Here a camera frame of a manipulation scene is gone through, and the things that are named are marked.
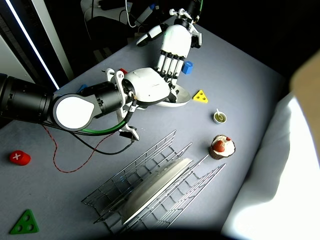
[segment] small white bowl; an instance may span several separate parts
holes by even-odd
[[[219,111],[219,114],[222,115],[225,120],[223,122],[220,122],[216,119],[216,116],[218,115],[217,111],[213,115],[213,120],[215,121],[216,124],[224,124],[227,121],[227,116],[222,111]]]

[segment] green cable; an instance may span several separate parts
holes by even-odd
[[[92,129],[82,129],[81,131],[86,132],[86,133],[91,133],[91,134],[112,134],[114,132],[116,132],[119,129],[122,129],[124,127],[124,125],[126,125],[127,122],[122,121],[120,122],[118,125],[115,125],[114,127],[111,127],[109,129],[105,129],[105,130],[92,130]]]
[[[201,0],[201,4],[200,4],[200,12],[202,10],[202,4],[204,3],[204,0]]]

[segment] white plate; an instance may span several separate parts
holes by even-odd
[[[193,162],[190,158],[182,158],[160,167],[148,176],[130,194],[123,206],[122,224],[126,224],[137,216],[146,206],[163,193]]]
[[[177,97],[176,103],[161,101],[161,102],[157,103],[157,105],[163,106],[163,107],[174,108],[174,107],[181,107],[183,105],[186,105],[187,102],[190,101],[191,96],[190,96],[189,92],[187,90],[185,90],[182,86],[179,86],[178,84],[176,84],[174,90],[179,90],[178,94],[176,95],[176,97]]]

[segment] small cup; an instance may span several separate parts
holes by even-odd
[[[213,120],[215,121],[216,124],[224,124],[227,121],[227,116],[222,111],[219,111],[219,115],[223,117],[223,120],[216,119],[216,118],[218,118],[217,111],[213,115]]]

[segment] metal wire rack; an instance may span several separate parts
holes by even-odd
[[[199,177],[195,170],[208,157],[208,155],[205,156],[189,167],[129,223],[122,225],[121,208],[132,190],[155,170],[169,161],[180,158],[192,145],[191,142],[176,152],[171,146],[175,135],[176,130],[82,200],[99,214],[99,218],[94,223],[104,222],[110,234],[138,229],[167,228],[226,166],[222,164]]]

